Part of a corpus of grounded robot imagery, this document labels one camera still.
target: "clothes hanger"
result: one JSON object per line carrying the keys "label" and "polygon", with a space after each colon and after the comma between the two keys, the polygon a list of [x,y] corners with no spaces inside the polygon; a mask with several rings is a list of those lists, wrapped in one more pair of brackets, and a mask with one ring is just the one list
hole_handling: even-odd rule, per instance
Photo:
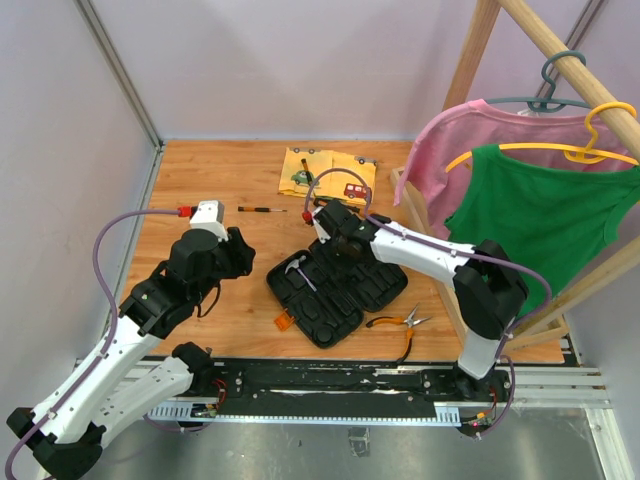
{"label": "clothes hanger", "polygon": [[[536,113],[554,113],[559,112],[567,105],[571,105],[574,107],[582,107],[582,108],[591,108],[587,103],[580,102],[578,100],[567,100],[564,98],[552,98],[553,93],[556,91],[556,82],[549,76],[547,73],[547,69],[549,66],[555,62],[557,59],[562,57],[577,57],[580,59],[583,65],[587,64],[587,59],[584,55],[577,50],[567,50],[565,52],[556,53],[555,55],[549,57],[549,59],[544,62],[542,66],[542,71],[540,74],[542,75],[542,79],[550,85],[549,93],[546,97],[504,97],[504,98],[492,98],[490,100],[485,100],[488,104],[493,105],[496,103],[515,103],[515,102],[527,102],[527,106],[529,110]],[[549,108],[547,104],[549,103],[557,103],[557,107]]]}
{"label": "clothes hanger", "polygon": [[[575,145],[564,145],[562,143],[503,143],[498,145],[500,150],[515,150],[515,149],[531,149],[531,148],[541,148],[545,150],[562,150],[567,157],[568,160],[572,162],[585,163],[585,164],[593,164],[598,163],[605,158],[612,158],[614,160],[621,160],[623,162],[630,163],[632,165],[638,165],[638,161],[634,158],[627,157],[626,155],[621,155],[619,153],[608,152],[606,150],[597,150],[592,148],[593,144],[598,140],[598,132],[591,125],[591,119],[597,113],[602,112],[603,110],[607,110],[609,108],[622,108],[633,115],[634,118],[637,117],[636,109],[633,108],[628,103],[624,102],[607,102],[602,105],[597,106],[593,110],[589,112],[589,114],[584,119],[584,124],[587,127],[587,130],[591,132],[591,140],[586,147],[576,147]],[[570,155],[568,152],[575,152],[578,155]],[[597,157],[587,158],[584,155],[598,155]],[[463,153],[454,161],[449,163],[445,168],[445,172],[449,173],[453,168],[460,165],[462,162],[471,157],[471,152]]]}

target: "yellow cloth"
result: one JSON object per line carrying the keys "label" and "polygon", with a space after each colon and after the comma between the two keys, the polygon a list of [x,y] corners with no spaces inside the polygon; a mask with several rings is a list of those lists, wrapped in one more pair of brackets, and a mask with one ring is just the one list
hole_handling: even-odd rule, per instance
{"label": "yellow cloth", "polygon": [[[372,194],[375,190],[377,162],[374,159],[333,150],[289,147],[282,165],[279,193],[295,197],[304,197],[307,194],[309,185],[302,166],[303,158],[307,161],[312,180],[331,167],[342,167],[359,174],[371,188]],[[316,196],[339,198],[358,205],[365,204],[365,192],[358,179],[342,172],[322,177],[313,193]]]}

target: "gray floor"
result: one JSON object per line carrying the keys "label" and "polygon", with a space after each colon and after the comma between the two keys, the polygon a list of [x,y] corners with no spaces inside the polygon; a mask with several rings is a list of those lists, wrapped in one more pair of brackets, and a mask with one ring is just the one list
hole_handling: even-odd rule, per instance
{"label": "gray floor", "polygon": [[[395,426],[371,427],[369,440],[367,456],[361,444],[354,448],[347,426],[221,423],[181,436],[138,422],[85,478],[604,478],[580,410],[512,411],[499,430],[481,442],[451,428]],[[141,449],[134,458],[113,463]]]}

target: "pliers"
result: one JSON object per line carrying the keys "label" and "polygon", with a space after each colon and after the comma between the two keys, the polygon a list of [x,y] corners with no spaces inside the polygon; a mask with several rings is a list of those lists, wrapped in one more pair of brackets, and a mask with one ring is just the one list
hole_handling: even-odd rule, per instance
{"label": "pliers", "polygon": [[416,311],[418,310],[418,305],[420,305],[419,303],[414,307],[413,310],[411,310],[411,313],[409,314],[409,316],[407,318],[403,318],[403,317],[376,317],[374,319],[371,319],[367,322],[367,328],[371,328],[371,327],[375,327],[376,325],[382,325],[383,323],[390,323],[392,325],[402,325],[403,323],[405,323],[407,325],[407,346],[405,347],[404,350],[404,355],[402,355],[398,360],[396,360],[396,363],[402,363],[404,362],[407,357],[409,356],[409,354],[411,353],[411,345],[413,343],[413,327],[415,327],[416,325],[425,322],[427,320],[429,320],[431,317],[425,317],[425,318],[413,318],[413,316],[415,315]]}

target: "clothing rack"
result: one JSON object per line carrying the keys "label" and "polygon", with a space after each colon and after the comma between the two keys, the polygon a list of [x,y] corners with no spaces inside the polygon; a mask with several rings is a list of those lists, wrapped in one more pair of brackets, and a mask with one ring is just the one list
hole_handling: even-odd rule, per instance
{"label": "clothing rack", "polygon": [[[467,101],[471,84],[501,8],[504,8],[547,58],[568,50],[525,0],[477,0],[443,110]],[[578,58],[562,57],[556,60],[554,65],[591,107],[617,101]],[[599,115],[631,155],[640,159],[640,124],[633,116],[620,108],[605,110]],[[410,223],[413,226],[418,225],[424,233],[430,234],[424,200],[421,195],[415,196],[414,193],[418,192],[415,189],[412,192],[411,189],[413,187],[407,186],[403,195],[403,204],[408,207]],[[637,237],[591,273],[566,288],[547,308],[520,326],[516,330],[515,338],[507,344],[507,347],[522,348],[563,336],[567,332],[562,317],[565,312],[639,263],[640,237]],[[443,284],[438,284],[438,291],[458,336],[463,338],[466,326],[460,316],[455,293]]]}

